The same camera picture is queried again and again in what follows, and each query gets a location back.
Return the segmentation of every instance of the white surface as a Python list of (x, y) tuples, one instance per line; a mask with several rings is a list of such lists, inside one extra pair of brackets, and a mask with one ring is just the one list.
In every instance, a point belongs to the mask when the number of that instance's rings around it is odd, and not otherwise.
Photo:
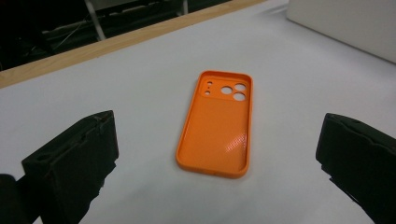
[[(0, 171), (113, 109), (120, 158), (81, 223), (373, 221), (315, 160), (327, 112), (396, 136), (396, 65), (286, 19), (269, 1), (0, 90)], [(251, 164), (240, 179), (185, 172), (175, 151), (206, 69), (254, 80)]]
[(290, 0), (288, 17), (396, 63), (394, 0)]

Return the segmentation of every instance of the dark floor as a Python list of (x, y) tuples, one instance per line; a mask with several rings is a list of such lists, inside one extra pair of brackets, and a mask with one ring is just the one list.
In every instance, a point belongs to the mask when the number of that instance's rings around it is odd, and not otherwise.
[[(189, 0), (189, 12), (212, 7), (229, 0)], [(180, 8), (167, 1), (153, 2), (140, 7), (118, 7), (98, 11), (98, 19), (107, 38), (121, 35), (151, 24), (166, 21), (177, 17)], [(55, 54), (76, 49), (97, 42), (98, 37), (91, 17), (87, 15), (84, 20), (58, 27), (49, 32), (43, 32), (45, 39), (52, 47)], [(20, 64), (33, 62), (51, 54), (29, 41), (19, 40), (21, 49)], [(0, 71), (10, 68), (5, 62), (9, 59), (0, 47)]]

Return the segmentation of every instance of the table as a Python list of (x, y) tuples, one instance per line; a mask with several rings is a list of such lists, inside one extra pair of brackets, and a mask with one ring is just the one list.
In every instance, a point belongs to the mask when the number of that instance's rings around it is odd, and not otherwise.
[[(118, 166), (81, 223), (373, 223), (315, 152), (327, 112), (396, 136), (396, 65), (288, 21), (287, 3), (259, 3), (0, 89), (1, 172), (20, 178), (23, 158), (112, 109)], [(250, 169), (239, 179), (175, 161), (207, 69), (254, 80)]]

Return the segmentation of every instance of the orange phone case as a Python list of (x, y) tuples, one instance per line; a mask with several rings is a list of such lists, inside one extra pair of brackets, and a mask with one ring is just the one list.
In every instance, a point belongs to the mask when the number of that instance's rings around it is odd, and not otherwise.
[(205, 71), (192, 96), (176, 160), (189, 171), (237, 178), (250, 154), (253, 81), (231, 72)]

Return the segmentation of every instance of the wooden edge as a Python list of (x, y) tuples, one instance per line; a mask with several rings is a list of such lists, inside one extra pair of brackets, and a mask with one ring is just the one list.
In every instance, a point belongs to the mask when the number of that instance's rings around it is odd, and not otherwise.
[(198, 22), (207, 21), (264, 1), (265, 0), (233, 0), (214, 7), (196, 11), (185, 16), (177, 17), (169, 21), (153, 24), (123, 35), (117, 35), (78, 49), (72, 49), (36, 62), (14, 67), (0, 72), (0, 89), (77, 63), (82, 63), (118, 49), (123, 49), (143, 41), (150, 40), (151, 38), (194, 25)]

